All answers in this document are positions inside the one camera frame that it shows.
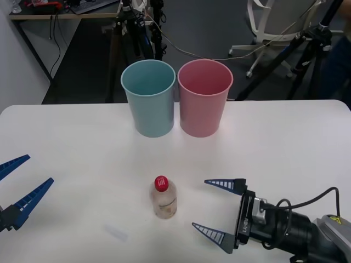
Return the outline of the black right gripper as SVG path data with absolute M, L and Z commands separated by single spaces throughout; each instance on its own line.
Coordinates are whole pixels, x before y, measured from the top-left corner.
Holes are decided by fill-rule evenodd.
M 260 209 L 261 202 L 266 203 L 266 200 L 257 198 L 255 192 L 247 190 L 245 179 L 208 179 L 204 183 L 242 196 L 236 223 L 236 243 L 232 234 L 192 222 L 195 229 L 227 254 L 232 254 L 239 245 L 247 244 L 250 238 L 273 244 L 276 234 L 275 211 Z

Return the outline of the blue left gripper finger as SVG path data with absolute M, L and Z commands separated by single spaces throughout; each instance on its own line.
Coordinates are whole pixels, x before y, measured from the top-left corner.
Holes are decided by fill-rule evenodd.
M 1 232 L 5 229 L 10 231 L 21 228 L 53 183 L 54 179 L 49 178 L 25 197 L 1 211 Z
M 0 180 L 3 180 L 11 172 L 30 159 L 29 155 L 23 155 L 0 165 Z

